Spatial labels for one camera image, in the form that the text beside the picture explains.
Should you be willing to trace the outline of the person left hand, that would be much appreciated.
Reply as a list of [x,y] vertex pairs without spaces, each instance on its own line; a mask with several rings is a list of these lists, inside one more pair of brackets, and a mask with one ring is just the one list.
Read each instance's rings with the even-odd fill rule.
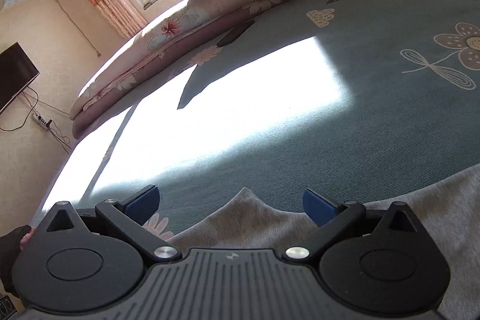
[[17,227],[0,238],[1,283],[5,292],[12,294],[16,298],[18,298],[19,295],[13,284],[12,268],[17,257],[26,246],[26,243],[29,242],[34,232],[34,227],[24,225]]

